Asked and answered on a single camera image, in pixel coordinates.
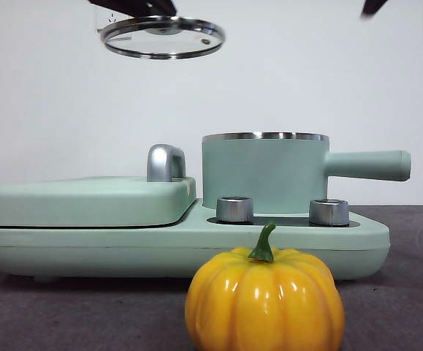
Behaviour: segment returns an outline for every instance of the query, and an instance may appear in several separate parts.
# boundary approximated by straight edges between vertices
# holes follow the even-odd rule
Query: silver knob
[[[254,202],[249,197],[220,197],[216,204],[216,218],[223,222],[252,222]]]
[[[340,226],[349,224],[349,204],[344,200],[312,200],[309,222],[320,225]]]

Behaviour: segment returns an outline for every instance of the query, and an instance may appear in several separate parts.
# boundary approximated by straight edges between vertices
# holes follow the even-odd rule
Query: appliance base
[[[215,215],[199,199],[180,221],[163,227],[0,227],[0,271],[43,281],[63,276],[192,277],[219,252],[254,247],[262,228],[209,222]],[[358,214],[350,213],[350,218],[359,225],[278,226],[270,244],[314,254],[335,279],[369,276],[388,255],[389,229]]]

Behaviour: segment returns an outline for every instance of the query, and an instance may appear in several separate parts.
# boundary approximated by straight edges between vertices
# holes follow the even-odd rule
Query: wall outlet
[[[111,23],[132,18],[131,16],[125,15],[123,13],[112,11],[105,7],[100,7],[97,5],[94,5],[94,12],[96,16],[96,30],[97,31],[100,31],[105,26],[108,26]]]

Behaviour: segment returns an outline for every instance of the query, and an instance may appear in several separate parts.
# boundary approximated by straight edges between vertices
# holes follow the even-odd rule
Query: saucepan handle
[[[411,155],[407,151],[374,151],[327,154],[327,176],[407,181]]]

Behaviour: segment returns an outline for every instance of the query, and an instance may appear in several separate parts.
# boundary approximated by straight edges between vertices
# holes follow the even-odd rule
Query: saucepan
[[[258,214],[307,213],[326,199],[328,177],[406,181],[406,151],[329,152],[326,135],[242,132],[207,135],[202,141],[203,206],[223,196],[251,197]]]

